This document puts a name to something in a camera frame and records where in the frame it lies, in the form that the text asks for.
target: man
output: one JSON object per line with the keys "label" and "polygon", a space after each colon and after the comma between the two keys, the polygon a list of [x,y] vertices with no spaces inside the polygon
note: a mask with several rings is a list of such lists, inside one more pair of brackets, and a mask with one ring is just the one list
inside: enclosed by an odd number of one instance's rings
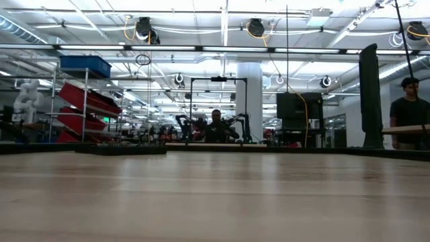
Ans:
{"label": "man", "polygon": [[[419,81],[415,78],[405,78],[401,86],[405,96],[392,102],[390,109],[391,127],[422,125],[428,123],[428,111],[430,104],[417,98]],[[420,135],[397,134],[392,136],[392,146],[399,150],[416,150],[420,141]]]}
{"label": "man", "polygon": [[235,131],[222,125],[220,110],[212,111],[212,123],[207,125],[204,135],[207,143],[226,143],[229,136],[239,138]]}

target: black t-shirt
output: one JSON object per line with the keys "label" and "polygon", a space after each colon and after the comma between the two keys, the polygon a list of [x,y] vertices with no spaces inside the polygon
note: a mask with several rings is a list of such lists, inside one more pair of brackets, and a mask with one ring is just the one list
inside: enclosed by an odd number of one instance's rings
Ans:
{"label": "black t-shirt", "polygon": [[238,138],[239,135],[229,128],[222,127],[221,124],[211,123],[206,126],[206,139],[207,143],[226,143],[228,135],[225,130],[231,132],[233,138]]}
{"label": "black t-shirt", "polygon": [[[390,109],[390,117],[396,118],[397,126],[412,126],[429,123],[430,104],[425,100],[418,99],[417,101],[408,101],[399,98],[392,102]],[[413,144],[419,141],[419,135],[397,135],[399,143]]]}

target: table surface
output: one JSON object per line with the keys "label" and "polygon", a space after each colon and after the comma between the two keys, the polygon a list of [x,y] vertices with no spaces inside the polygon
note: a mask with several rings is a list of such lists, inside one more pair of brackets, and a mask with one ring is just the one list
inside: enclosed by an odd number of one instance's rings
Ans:
{"label": "table surface", "polygon": [[[425,128],[430,130],[430,124],[426,124]],[[421,125],[391,127],[382,129],[382,134],[422,134],[423,127]]]}
{"label": "table surface", "polygon": [[430,163],[347,155],[0,156],[0,241],[428,241]]}

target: white pillar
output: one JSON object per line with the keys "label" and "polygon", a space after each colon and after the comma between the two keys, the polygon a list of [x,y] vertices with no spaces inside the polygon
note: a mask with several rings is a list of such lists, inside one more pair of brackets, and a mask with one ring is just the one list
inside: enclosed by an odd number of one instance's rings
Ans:
{"label": "white pillar", "polygon": [[[238,63],[236,78],[248,79],[247,113],[253,142],[263,140],[263,71],[261,63]],[[245,82],[236,81],[236,115],[245,112]],[[241,124],[236,131],[242,139]]]}

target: blue bin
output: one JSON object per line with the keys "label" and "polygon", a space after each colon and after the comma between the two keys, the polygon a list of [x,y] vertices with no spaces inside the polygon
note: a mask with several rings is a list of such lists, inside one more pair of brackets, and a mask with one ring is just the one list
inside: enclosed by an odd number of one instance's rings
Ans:
{"label": "blue bin", "polygon": [[111,67],[100,56],[60,56],[61,71],[76,78],[85,78],[86,68],[90,70],[89,78],[110,78]]}

